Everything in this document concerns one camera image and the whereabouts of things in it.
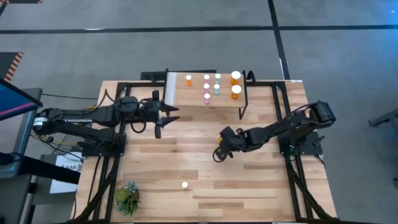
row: gray carpet floor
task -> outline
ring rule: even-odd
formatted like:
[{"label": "gray carpet floor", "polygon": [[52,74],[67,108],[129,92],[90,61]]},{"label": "gray carpet floor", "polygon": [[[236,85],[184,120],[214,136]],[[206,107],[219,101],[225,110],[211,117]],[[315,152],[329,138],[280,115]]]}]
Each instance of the gray carpet floor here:
[{"label": "gray carpet floor", "polygon": [[[280,26],[398,24],[394,0],[274,0]],[[266,0],[45,0],[10,4],[1,30],[181,26],[272,26]],[[344,220],[398,220],[397,136],[368,120],[398,107],[398,30],[282,30],[291,79],[309,101],[329,102],[335,125],[320,131],[337,214]],[[0,34],[0,52],[24,52],[13,79],[19,88],[96,97],[103,80],[138,80],[171,70],[253,70],[282,79],[273,30],[99,34]],[[43,96],[45,107],[81,108],[94,101]],[[31,140],[27,155],[49,150]],[[34,223],[62,222],[72,202],[39,206]]]}]

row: wooden tabletop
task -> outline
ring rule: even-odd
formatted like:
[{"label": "wooden tabletop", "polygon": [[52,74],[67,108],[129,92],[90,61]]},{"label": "wooden tabletop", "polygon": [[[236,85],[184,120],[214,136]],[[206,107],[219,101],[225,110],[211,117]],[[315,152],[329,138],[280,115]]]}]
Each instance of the wooden tabletop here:
[{"label": "wooden tabletop", "polygon": [[[210,102],[205,104],[205,84],[204,75],[209,75],[210,85]],[[188,86],[185,77],[192,76],[192,85]],[[244,108],[246,105],[244,98],[244,78],[241,75],[238,85],[242,88],[238,99],[231,98],[232,84],[231,74],[221,73],[220,93],[214,94],[214,84],[216,81],[215,73],[185,73],[185,72],[169,72],[167,74],[165,103],[173,106],[211,106],[211,107],[230,107]]]},{"label": "wooden tabletop", "polygon": [[[114,96],[116,85],[116,81],[103,82],[99,95],[103,96],[107,89]],[[286,81],[286,85],[292,110],[307,104],[303,83]],[[147,98],[152,90],[162,93],[160,87],[140,87],[133,88],[131,95]],[[249,106],[242,120],[234,108],[196,107],[172,113],[181,119],[162,130],[162,139],[155,139],[153,124],[147,124],[142,134],[133,133],[126,126],[127,145],[120,160],[116,188],[129,180],[138,181],[142,203],[130,217],[117,212],[114,202],[111,222],[294,221],[285,162],[276,138],[256,151],[238,152],[234,159],[213,162],[211,153],[217,147],[216,138],[227,125],[248,129],[277,121],[271,88],[248,87],[248,97]],[[111,103],[105,99],[103,105]],[[323,165],[313,156],[302,156],[302,160],[309,191],[326,212],[335,216]],[[84,161],[76,193],[76,214],[87,205],[96,161],[97,157]],[[188,182],[187,189],[182,188],[183,181]],[[108,192],[102,200],[100,218],[104,217],[107,198]],[[304,217],[299,190],[298,199]]]}]

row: small white bottle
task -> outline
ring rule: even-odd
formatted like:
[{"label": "small white bottle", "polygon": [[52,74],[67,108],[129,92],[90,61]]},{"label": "small white bottle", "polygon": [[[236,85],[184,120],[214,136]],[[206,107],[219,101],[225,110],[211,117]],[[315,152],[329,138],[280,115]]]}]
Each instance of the small white bottle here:
[{"label": "small white bottle", "polygon": [[210,102],[210,94],[206,93],[205,94],[205,104],[207,105],[207,104],[209,104],[209,102]]},{"label": "small white bottle", "polygon": [[214,95],[218,95],[220,93],[220,85],[215,84],[214,85]]},{"label": "small white bottle", "polygon": [[205,84],[203,85],[203,88],[205,89],[205,94],[206,94],[206,93],[209,93],[209,88],[210,88],[209,83],[205,83]]},{"label": "small white bottle", "polygon": [[215,78],[216,78],[216,84],[220,84],[221,74],[217,73],[215,75]]},{"label": "small white bottle", "polygon": [[209,83],[209,79],[210,79],[210,76],[209,75],[205,75],[205,83]]}]

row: wooden table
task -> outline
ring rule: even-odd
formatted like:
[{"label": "wooden table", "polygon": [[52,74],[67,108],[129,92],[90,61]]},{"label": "wooden table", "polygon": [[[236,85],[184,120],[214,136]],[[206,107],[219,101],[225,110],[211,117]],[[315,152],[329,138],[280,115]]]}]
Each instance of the wooden table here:
[{"label": "wooden table", "polygon": [[[103,82],[99,95],[103,96],[107,89],[114,96],[117,83]],[[307,103],[302,82],[286,81],[286,86],[292,110]],[[162,94],[162,89],[133,88],[131,95],[147,98],[152,90]],[[249,106],[242,120],[234,108],[191,107],[172,113],[181,118],[162,130],[162,139],[155,139],[153,124],[147,124],[142,134],[135,134],[126,126],[127,145],[120,160],[116,188],[137,180],[142,203],[130,217],[117,212],[114,202],[111,222],[294,221],[285,162],[276,138],[261,149],[235,153],[234,159],[222,163],[212,159],[216,138],[227,125],[247,129],[277,121],[271,88],[248,87],[248,98]],[[105,99],[103,105],[111,103]],[[335,216],[323,165],[314,156],[302,156],[302,160],[309,191],[326,212]],[[97,157],[89,157],[83,164],[76,214],[87,205],[96,161]],[[99,164],[93,193],[100,178],[102,162]],[[188,189],[182,189],[183,181],[188,182]],[[108,192],[102,200],[100,218],[104,217],[107,198]],[[304,217],[299,190],[298,199]]]}]

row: white label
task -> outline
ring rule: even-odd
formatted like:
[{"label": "white label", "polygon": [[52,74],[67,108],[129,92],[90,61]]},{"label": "white label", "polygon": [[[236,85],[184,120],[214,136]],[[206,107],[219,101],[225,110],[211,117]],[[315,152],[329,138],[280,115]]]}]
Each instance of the white label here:
[{"label": "white label", "polygon": [[[73,155],[81,157],[81,152],[71,152]],[[81,168],[83,164],[79,160],[79,158],[72,156],[70,154],[65,154],[63,156],[57,156],[57,160],[55,161],[55,165],[59,167],[64,167],[70,170],[74,170],[77,172],[81,172]],[[58,194],[65,192],[74,192],[77,189],[76,184],[69,184],[57,180],[51,181],[50,194]]]},{"label": "white label", "polygon": [[47,118],[35,118],[35,122],[36,122],[36,121],[47,122]]},{"label": "white label", "polygon": [[33,126],[41,126],[41,125],[43,125],[43,122],[41,122],[41,121],[35,121],[33,123]]},{"label": "white label", "polygon": [[64,122],[71,122],[71,123],[91,123],[93,120],[91,119],[64,119]]}]

